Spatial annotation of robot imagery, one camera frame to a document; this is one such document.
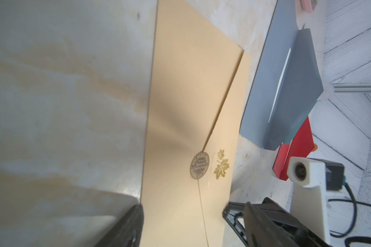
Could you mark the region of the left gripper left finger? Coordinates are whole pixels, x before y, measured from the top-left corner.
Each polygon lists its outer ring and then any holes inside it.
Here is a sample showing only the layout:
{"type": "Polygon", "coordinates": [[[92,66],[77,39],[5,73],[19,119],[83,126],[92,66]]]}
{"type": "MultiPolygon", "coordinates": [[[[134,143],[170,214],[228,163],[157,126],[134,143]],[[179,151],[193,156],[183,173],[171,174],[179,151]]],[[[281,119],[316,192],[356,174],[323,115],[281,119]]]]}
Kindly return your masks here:
{"type": "Polygon", "coordinates": [[[134,205],[95,247],[138,247],[144,223],[141,204],[134,205]]]}

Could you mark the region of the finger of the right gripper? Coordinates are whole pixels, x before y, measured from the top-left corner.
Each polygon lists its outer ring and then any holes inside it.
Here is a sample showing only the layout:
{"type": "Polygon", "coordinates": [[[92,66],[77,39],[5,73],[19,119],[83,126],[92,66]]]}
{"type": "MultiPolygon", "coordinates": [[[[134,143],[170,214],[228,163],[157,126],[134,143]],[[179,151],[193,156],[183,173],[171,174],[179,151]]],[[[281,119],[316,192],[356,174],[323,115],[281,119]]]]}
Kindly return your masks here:
{"type": "Polygon", "coordinates": [[[229,224],[242,243],[248,247],[248,241],[244,225],[239,219],[243,219],[245,203],[229,202],[222,212],[223,219],[229,224]]]}

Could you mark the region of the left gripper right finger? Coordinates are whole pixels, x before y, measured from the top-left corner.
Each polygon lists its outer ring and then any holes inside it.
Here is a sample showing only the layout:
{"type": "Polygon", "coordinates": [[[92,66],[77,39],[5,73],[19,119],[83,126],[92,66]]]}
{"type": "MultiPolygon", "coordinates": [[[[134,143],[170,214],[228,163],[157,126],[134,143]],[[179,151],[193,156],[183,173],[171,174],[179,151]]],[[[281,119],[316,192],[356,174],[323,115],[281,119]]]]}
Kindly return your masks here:
{"type": "Polygon", "coordinates": [[[299,220],[269,198],[246,203],[243,211],[249,247],[328,247],[299,220]]]}

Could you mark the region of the red envelope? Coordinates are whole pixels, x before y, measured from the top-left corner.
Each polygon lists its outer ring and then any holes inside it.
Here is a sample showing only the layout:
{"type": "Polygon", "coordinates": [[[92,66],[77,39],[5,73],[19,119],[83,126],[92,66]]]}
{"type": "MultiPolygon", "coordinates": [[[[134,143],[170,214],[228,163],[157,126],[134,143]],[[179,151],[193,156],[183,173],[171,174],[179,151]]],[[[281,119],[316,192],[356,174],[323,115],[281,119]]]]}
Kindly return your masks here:
{"type": "Polygon", "coordinates": [[[307,157],[317,149],[318,145],[314,143],[310,120],[307,117],[290,144],[282,144],[279,148],[273,165],[277,178],[284,181],[288,179],[287,170],[291,157],[307,157]]]}

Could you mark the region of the yellow envelope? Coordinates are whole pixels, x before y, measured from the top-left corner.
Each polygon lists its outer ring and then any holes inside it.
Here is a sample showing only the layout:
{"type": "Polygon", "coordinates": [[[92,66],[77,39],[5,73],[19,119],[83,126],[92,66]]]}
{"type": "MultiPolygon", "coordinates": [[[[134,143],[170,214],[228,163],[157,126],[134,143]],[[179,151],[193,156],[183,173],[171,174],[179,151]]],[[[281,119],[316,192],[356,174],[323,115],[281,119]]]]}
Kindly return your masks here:
{"type": "Polygon", "coordinates": [[[186,1],[159,1],[141,246],[222,245],[250,61],[186,1]]]}

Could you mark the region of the grey envelope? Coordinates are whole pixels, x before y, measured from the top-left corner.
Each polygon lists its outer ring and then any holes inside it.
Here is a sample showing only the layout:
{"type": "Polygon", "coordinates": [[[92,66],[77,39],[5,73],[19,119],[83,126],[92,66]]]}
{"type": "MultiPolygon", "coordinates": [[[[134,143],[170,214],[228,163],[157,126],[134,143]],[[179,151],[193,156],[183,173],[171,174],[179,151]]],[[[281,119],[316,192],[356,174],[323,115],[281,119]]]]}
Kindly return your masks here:
{"type": "Polygon", "coordinates": [[[275,151],[306,120],[323,91],[311,30],[298,28],[295,1],[278,1],[240,134],[275,151]]]}

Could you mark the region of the light blue envelope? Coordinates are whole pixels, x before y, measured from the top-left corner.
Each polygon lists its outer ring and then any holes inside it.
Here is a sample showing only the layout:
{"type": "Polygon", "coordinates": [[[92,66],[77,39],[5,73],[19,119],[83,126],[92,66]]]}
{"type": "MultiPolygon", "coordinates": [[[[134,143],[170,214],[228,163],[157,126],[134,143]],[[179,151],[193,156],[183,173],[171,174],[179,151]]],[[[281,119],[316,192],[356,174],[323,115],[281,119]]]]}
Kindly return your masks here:
{"type": "Polygon", "coordinates": [[[302,124],[303,124],[303,121],[299,122],[296,125],[296,127],[288,134],[288,136],[286,137],[286,139],[282,142],[283,145],[289,145],[289,144],[291,144],[293,138],[297,134],[297,132],[300,129],[300,127],[302,126],[302,124]]]}

